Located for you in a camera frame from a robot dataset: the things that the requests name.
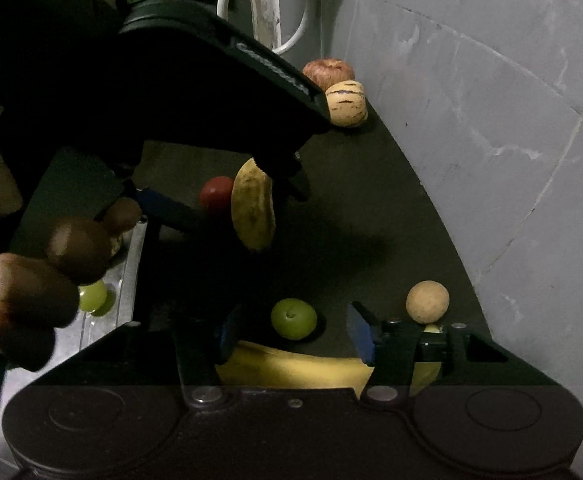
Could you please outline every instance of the red tomato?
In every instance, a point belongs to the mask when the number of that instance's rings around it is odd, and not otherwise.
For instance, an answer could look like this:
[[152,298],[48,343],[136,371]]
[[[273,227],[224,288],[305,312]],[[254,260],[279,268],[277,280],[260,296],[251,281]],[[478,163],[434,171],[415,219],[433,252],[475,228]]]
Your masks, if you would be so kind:
[[214,217],[229,215],[233,187],[234,181],[228,176],[215,176],[208,180],[198,195],[198,202],[205,214]]

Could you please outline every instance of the yellow fruit with dark stripes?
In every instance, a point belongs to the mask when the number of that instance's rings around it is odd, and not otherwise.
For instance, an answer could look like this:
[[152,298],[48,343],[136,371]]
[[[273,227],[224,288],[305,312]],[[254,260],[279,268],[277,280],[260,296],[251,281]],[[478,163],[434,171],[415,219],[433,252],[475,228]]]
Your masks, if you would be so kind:
[[367,100],[358,81],[342,81],[325,92],[331,123],[344,128],[360,126],[367,119]]
[[232,223],[240,241],[251,251],[268,248],[274,239],[272,180],[253,158],[243,164],[234,179]]

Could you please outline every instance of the green grape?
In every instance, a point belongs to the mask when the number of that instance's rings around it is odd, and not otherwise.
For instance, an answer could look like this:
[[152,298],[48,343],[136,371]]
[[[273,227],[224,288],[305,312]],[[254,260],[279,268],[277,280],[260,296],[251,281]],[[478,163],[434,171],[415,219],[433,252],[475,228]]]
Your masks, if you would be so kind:
[[81,285],[78,290],[80,291],[78,306],[85,312],[98,310],[107,300],[107,287],[103,280],[98,280],[91,285]]
[[272,326],[286,339],[298,341],[305,339],[316,330],[318,317],[310,304],[287,298],[281,300],[272,310]]

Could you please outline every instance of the tomato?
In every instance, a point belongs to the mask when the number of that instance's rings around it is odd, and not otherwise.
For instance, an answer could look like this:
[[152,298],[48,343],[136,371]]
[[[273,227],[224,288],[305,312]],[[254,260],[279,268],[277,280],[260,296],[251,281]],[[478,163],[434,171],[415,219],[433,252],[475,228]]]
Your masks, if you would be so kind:
[[206,215],[229,217],[232,210],[232,189],[234,181],[228,176],[215,176],[201,189],[198,202]]
[[85,312],[94,312],[107,301],[107,287],[103,280],[98,280],[91,285],[81,285],[78,290],[80,292],[78,306]]
[[286,339],[298,341],[305,339],[318,323],[316,311],[304,301],[287,298],[281,300],[272,310],[272,326]]

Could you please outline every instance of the banana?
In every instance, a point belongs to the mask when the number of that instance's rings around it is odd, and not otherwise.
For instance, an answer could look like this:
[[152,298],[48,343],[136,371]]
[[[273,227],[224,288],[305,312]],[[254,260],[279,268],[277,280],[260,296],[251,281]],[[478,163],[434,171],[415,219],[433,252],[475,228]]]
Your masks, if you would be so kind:
[[238,238],[250,251],[262,251],[272,243],[276,230],[272,180],[253,158],[243,164],[234,179],[232,223]]

